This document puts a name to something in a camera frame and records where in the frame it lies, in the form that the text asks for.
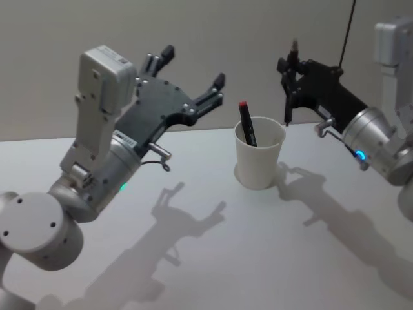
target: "marker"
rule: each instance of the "marker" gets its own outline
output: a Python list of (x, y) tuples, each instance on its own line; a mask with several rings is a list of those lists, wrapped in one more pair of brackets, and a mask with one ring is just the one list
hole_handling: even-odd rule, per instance
[(245, 142), (253, 147), (257, 146), (256, 137), (254, 135), (254, 128), (252, 127), (250, 113), (246, 101), (242, 101), (238, 105), (239, 113), (241, 115), (241, 124), (244, 130)]

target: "wall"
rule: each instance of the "wall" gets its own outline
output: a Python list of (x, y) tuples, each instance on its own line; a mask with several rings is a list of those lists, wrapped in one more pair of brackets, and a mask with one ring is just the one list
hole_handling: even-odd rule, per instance
[[(198, 129), (231, 127), (237, 102), (254, 115), (283, 119), (276, 72), (298, 37), (302, 58), (337, 64), (351, 0), (2, 0), (0, 4), (0, 140), (74, 136), (74, 94), (81, 52), (106, 44), (139, 66), (147, 52), (176, 46), (162, 78), (189, 95), (227, 74), (225, 106)], [(373, 28), (413, 1), (359, 0), (343, 68), (343, 84), (380, 105)], [(317, 120), (299, 111), (294, 121)]]

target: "label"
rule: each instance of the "label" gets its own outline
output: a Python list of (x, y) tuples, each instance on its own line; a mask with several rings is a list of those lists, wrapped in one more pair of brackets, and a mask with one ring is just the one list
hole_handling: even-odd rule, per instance
[(124, 134), (123, 132), (120, 132), (118, 130), (114, 131), (114, 136), (117, 136), (118, 138), (121, 138), (132, 149), (137, 145), (137, 142), (135, 140), (133, 140), (131, 137), (128, 137), (126, 134)]
[(114, 50), (111, 50), (106, 45), (99, 46), (97, 49), (100, 50), (102, 53), (104, 53), (106, 56), (112, 58), (113, 60), (119, 63), (122, 63), (122, 64), (129, 63), (129, 60), (120, 56), (117, 52), (115, 52)]
[(321, 105), (318, 106), (318, 112), (323, 115), (325, 118), (330, 118), (331, 113), (327, 111), (325, 108), (323, 108)]

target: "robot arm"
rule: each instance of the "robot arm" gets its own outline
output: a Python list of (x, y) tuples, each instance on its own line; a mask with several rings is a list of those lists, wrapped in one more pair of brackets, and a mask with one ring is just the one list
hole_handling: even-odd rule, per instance
[[(0, 241), (6, 249), (44, 270), (70, 265), (83, 246), (77, 223), (99, 216), (149, 150), (162, 162), (171, 157), (156, 144), (169, 127), (192, 126), (222, 104), (224, 74), (197, 99), (156, 78), (173, 58), (173, 46), (160, 56), (149, 54), (137, 75), (131, 62), (107, 46), (81, 55), (76, 139), (61, 162), (61, 177), (47, 194), (8, 197), (0, 211)], [(118, 119), (134, 91), (136, 103)]]
[[(383, 84), (387, 95), (383, 100), (393, 110), (395, 104), (396, 109), (400, 106), (407, 108), (409, 115), (412, 115), (410, 107), (413, 110), (413, 64), (408, 53), (413, 52), (413, 36), (400, 34), (412, 30), (413, 19), (397, 19), (376, 27), (376, 59), (387, 72)], [(278, 61), (277, 70), (283, 75), (281, 84), (287, 95), (287, 125), (291, 122), (293, 109), (312, 109), (323, 119), (316, 126), (319, 136), (330, 133), (325, 131), (328, 127), (336, 129), (342, 135), (339, 139), (363, 170), (372, 166), (392, 185), (403, 186), (411, 179), (413, 149), (410, 143), (399, 137), (397, 128), (389, 124), (382, 111), (367, 107), (340, 84), (339, 78), (343, 75), (340, 67), (328, 67), (312, 60), (300, 61), (297, 43), (294, 43), (287, 60), (281, 58)], [(391, 81), (389, 72), (394, 74)], [(297, 73), (302, 75), (298, 80)]]

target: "paper cup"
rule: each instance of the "paper cup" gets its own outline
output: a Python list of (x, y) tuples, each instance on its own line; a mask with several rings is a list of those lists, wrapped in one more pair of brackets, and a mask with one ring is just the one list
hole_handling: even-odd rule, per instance
[(257, 147), (245, 143), (241, 122), (234, 129), (239, 180), (248, 189), (266, 189), (276, 174), (279, 151), (285, 139), (284, 127), (270, 118), (252, 117)]

